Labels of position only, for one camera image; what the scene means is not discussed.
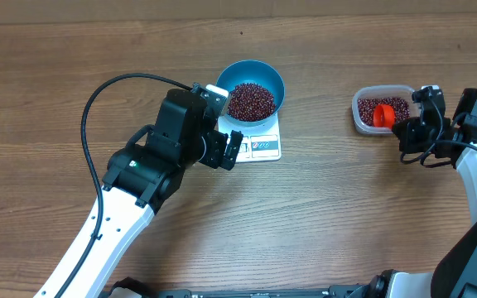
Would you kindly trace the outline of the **red measuring scoop blue handle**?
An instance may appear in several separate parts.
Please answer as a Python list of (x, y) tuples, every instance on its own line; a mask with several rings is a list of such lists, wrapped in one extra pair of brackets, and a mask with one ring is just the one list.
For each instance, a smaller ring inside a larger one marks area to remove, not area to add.
[(392, 129), (395, 124), (395, 111), (391, 105), (378, 104), (373, 111), (373, 125)]

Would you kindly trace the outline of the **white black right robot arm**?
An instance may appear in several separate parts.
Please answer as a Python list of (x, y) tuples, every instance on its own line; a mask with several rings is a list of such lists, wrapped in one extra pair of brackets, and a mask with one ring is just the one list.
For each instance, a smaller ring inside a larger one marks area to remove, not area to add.
[(452, 118), (445, 116), (442, 92), (426, 86), (412, 92), (420, 114), (393, 125), (402, 155), (423, 163), (451, 165), (460, 175), (471, 227), (431, 273), (392, 272), (377, 279), (369, 294), (377, 297), (477, 297), (477, 89), (465, 89)]

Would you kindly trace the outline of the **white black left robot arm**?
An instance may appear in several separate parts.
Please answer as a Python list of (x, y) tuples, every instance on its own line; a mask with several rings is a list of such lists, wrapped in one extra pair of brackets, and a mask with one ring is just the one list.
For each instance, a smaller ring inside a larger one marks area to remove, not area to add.
[(133, 240), (180, 188), (186, 169), (199, 162), (231, 170), (243, 136), (215, 128), (228, 105), (229, 92), (211, 84), (169, 90), (156, 123), (109, 159), (103, 199), (37, 296), (99, 296)]

